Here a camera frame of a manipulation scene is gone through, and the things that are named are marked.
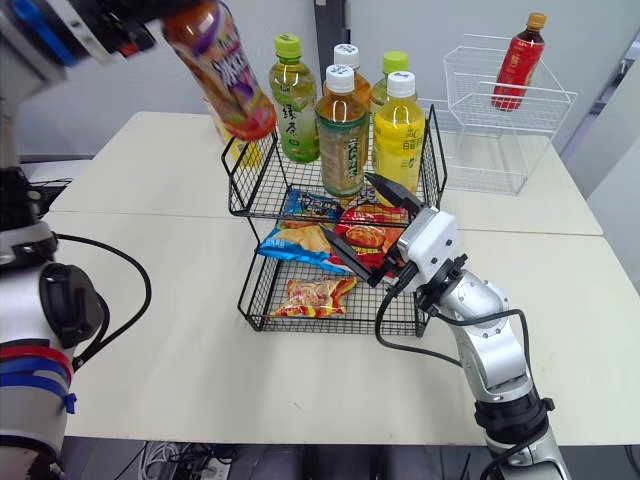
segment green bottle cap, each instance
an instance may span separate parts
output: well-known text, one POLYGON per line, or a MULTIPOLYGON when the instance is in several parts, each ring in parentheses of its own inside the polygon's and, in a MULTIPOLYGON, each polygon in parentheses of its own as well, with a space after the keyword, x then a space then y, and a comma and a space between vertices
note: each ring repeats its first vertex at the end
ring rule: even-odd
POLYGON ((402 50, 389 50, 382 57, 382 73, 387 75, 398 70, 409 69, 409 55, 402 50))
POLYGON ((298 58, 300 53, 300 39, 290 33, 276 35, 276 55, 281 58, 298 58))

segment power strip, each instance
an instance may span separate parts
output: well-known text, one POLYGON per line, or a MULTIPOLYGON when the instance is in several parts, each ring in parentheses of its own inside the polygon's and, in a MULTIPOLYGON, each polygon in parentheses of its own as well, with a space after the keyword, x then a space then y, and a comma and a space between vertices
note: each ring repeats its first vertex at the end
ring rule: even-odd
POLYGON ((229 470, 231 470, 231 465, 225 465, 224 463, 220 463, 215 458, 209 460, 209 465, 207 465, 207 469, 202 472, 201 480, 226 480, 229 476, 229 470))

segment white table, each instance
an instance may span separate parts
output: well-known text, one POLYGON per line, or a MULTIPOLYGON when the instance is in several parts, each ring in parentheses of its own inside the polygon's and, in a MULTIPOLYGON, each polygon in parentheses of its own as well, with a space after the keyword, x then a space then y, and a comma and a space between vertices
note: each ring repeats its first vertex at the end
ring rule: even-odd
MULTIPOLYGON (((483 443, 462 371, 449 364, 372 336, 253 332, 235 306, 255 245, 244 222, 64 212, 47 221, 133 255, 154 291, 139 323, 78 372, 68 434, 483 443)), ((606 241, 478 231, 460 240, 468 267, 528 316, 533 370, 541 394, 556 401, 559 443, 640 443, 640 298, 606 241)), ((137 310, 142 282, 117 257, 61 242, 57 259, 87 271, 109 302, 111 329, 137 310)), ((448 328, 432 323, 425 339, 401 341, 454 354, 448 328)))
MULTIPOLYGON (((52 211, 228 218, 221 152, 207 115, 138 113, 52 211)), ((447 190, 442 208, 461 229, 602 234, 553 148, 520 195, 447 190)))

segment white bottle cap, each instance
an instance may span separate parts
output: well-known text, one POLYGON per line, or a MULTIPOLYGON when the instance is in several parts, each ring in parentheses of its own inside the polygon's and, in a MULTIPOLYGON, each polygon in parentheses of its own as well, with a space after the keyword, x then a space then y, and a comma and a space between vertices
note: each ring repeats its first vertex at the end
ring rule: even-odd
POLYGON ((348 65, 353 69, 360 67, 360 50, 350 43, 341 43, 333 47, 333 63, 348 65))
POLYGON ((353 68, 348 65, 327 67, 327 88, 335 93, 349 93, 355 89, 353 68))
POLYGON ((387 77, 387 95, 406 98, 416 93, 416 76, 411 72, 391 72, 387 77))

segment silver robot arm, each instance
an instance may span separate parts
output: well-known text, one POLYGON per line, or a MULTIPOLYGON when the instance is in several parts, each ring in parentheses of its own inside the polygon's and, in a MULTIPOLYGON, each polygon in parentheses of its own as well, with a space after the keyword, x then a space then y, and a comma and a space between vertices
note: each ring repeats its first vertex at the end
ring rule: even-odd
MULTIPOLYGON (((509 310, 508 298, 502 291, 466 270, 449 286, 438 306, 443 312, 450 312, 449 318, 459 323, 509 310)), ((517 443, 528 443, 529 438, 539 433, 539 438, 499 465, 502 476, 507 480, 570 480, 546 420, 546 410, 551 407, 537 396, 509 318, 468 326, 452 323, 450 328, 467 382, 476 398, 476 420, 485 428, 489 449, 499 455, 517 443), (514 411, 520 419, 509 419, 509 413, 514 411), (534 421, 531 427, 519 428, 530 417, 539 417, 538 425, 534 427, 534 421)))
POLYGON ((145 27, 197 0, 6 0, 0 3, 0 478, 64 478, 60 453, 76 345, 106 331, 108 310, 78 267, 54 262, 57 238, 35 215, 41 193, 20 169, 20 104, 93 57, 151 48, 145 27))
POLYGON ((396 274, 397 282, 389 289, 376 319, 380 343, 418 350, 382 339, 378 323, 394 296, 404 289, 414 291, 417 307, 447 322, 456 339, 460 364, 476 399, 475 419, 484 429, 494 457, 481 480, 570 480, 547 418, 553 402, 541 399, 533 382, 524 313, 510 309, 508 297, 498 286, 465 270, 466 255, 451 260, 457 248, 455 217, 425 208, 395 182, 365 175, 388 201, 406 208, 413 218, 389 251, 396 258, 385 259, 382 267, 371 271, 359 264, 351 247, 335 233, 325 230, 325 235, 345 264, 371 286, 389 270, 396 274), (524 349, 511 328, 509 317, 513 316, 522 322, 524 349))

